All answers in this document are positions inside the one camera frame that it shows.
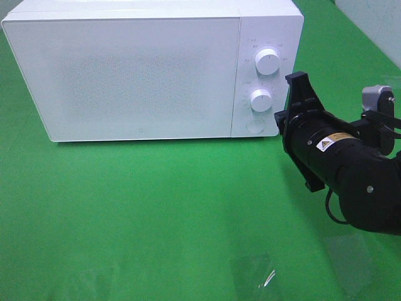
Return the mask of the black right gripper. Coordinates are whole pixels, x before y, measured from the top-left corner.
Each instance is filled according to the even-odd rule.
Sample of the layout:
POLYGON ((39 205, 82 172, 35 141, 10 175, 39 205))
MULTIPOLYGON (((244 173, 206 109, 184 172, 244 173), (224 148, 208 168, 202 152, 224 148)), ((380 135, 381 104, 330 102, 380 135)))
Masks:
POLYGON ((310 192, 325 188, 318 176, 333 174, 333 115, 328 113, 311 86, 307 72, 286 75, 289 85, 287 110, 274 115, 283 146, 296 167, 305 176, 310 192))

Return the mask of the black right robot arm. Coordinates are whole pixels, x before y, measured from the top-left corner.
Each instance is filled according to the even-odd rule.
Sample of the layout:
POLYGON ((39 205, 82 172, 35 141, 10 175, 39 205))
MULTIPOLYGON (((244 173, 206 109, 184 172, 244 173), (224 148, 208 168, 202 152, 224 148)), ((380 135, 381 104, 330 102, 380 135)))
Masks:
POLYGON ((274 118, 306 187, 336 194, 344 224, 399 235, 400 157, 390 153, 400 120, 391 87, 365 87, 360 119, 345 122, 324 108, 307 73, 292 73, 286 81, 288 105, 274 118))

